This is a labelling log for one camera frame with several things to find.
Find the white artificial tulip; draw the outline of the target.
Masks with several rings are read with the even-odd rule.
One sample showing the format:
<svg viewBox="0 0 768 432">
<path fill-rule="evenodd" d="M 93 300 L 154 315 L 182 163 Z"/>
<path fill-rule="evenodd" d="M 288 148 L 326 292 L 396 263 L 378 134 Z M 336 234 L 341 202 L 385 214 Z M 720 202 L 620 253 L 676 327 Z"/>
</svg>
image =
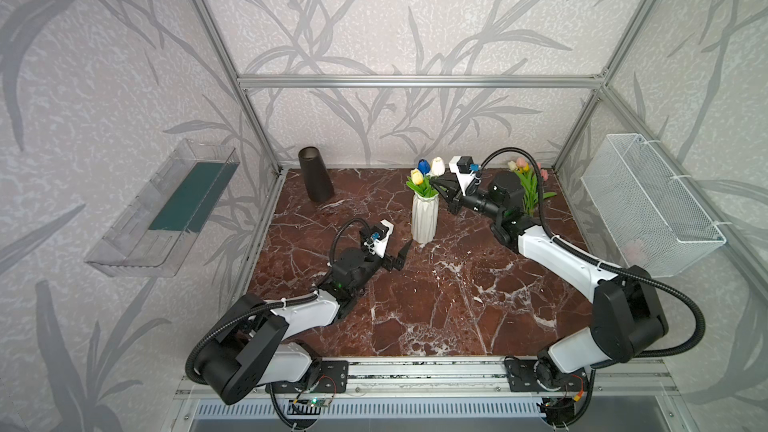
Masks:
<svg viewBox="0 0 768 432">
<path fill-rule="evenodd" d="M 445 171 L 444 160 L 441 157 L 435 157 L 431 162 L 430 175 L 432 177 L 440 177 L 445 174 Z"/>
</svg>

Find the bright yellow artificial tulip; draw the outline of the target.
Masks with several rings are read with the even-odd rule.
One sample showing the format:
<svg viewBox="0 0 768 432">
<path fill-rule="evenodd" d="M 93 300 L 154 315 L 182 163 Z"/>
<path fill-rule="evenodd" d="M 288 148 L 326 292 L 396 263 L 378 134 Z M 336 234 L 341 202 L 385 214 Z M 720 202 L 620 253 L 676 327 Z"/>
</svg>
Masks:
<svg viewBox="0 0 768 432">
<path fill-rule="evenodd" d="M 438 195 L 437 190 L 430 184 L 429 178 L 418 169 L 412 169 L 406 181 L 406 186 L 417 196 L 429 199 Z"/>
</svg>

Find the blue artificial tulip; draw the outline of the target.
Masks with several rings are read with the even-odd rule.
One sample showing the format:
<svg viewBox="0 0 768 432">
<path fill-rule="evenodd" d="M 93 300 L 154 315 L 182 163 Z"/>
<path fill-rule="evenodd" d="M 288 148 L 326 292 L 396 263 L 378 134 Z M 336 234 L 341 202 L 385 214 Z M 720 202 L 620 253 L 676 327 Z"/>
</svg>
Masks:
<svg viewBox="0 0 768 432">
<path fill-rule="evenodd" d="M 417 169 L 424 176 L 427 176 L 431 171 L 431 165 L 426 159 L 420 159 L 417 164 Z"/>
</svg>

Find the white ribbed ceramic vase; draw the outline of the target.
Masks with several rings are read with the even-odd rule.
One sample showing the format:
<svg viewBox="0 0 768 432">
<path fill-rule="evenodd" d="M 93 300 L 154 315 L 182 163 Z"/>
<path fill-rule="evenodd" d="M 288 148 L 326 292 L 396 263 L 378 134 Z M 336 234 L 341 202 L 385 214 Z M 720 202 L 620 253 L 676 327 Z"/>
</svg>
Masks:
<svg viewBox="0 0 768 432">
<path fill-rule="evenodd" d="M 412 203 L 411 233 L 418 244 L 431 242 L 436 234 L 439 214 L 438 196 L 423 197 L 415 194 Z"/>
</svg>

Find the black cylindrical vase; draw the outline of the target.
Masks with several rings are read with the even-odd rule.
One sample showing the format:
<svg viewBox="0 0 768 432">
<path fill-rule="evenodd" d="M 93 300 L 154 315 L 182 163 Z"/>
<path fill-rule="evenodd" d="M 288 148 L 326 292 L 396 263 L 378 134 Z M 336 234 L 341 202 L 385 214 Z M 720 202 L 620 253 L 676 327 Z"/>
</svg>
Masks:
<svg viewBox="0 0 768 432">
<path fill-rule="evenodd" d="M 309 199 L 315 203 L 331 199 L 335 190 L 319 149 L 304 147 L 299 151 L 298 159 Z"/>
</svg>

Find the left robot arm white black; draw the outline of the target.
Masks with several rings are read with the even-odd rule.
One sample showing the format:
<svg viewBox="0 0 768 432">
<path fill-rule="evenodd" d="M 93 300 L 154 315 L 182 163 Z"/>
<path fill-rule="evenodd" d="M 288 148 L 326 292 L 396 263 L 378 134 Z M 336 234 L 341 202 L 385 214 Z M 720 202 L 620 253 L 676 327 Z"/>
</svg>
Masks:
<svg viewBox="0 0 768 432">
<path fill-rule="evenodd" d="M 386 253 L 385 244 L 347 248 L 303 296 L 265 301 L 245 294 L 193 347 L 185 362 L 187 378 L 210 386 L 227 405 L 271 383 L 316 383 L 320 357 L 287 340 L 344 320 L 379 270 L 404 268 L 411 245 L 407 242 L 395 256 Z"/>
</svg>

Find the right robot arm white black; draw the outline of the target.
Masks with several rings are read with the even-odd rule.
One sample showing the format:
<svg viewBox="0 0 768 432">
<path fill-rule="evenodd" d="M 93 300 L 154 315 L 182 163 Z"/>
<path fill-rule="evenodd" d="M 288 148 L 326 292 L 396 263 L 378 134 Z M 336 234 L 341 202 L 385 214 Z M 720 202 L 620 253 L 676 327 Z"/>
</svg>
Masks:
<svg viewBox="0 0 768 432">
<path fill-rule="evenodd" d="M 626 363 L 650 355 L 650 347 L 667 334 L 660 284 L 641 268 L 602 262 L 548 232 L 542 217 L 523 210 L 524 188 L 516 174 L 496 174 L 487 190 L 474 174 L 433 178 L 431 185 L 450 212 L 468 209 L 490 218 L 501 245 L 544 266 L 592 305 L 590 325 L 549 346 L 541 362 L 561 373 Z"/>
</svg>

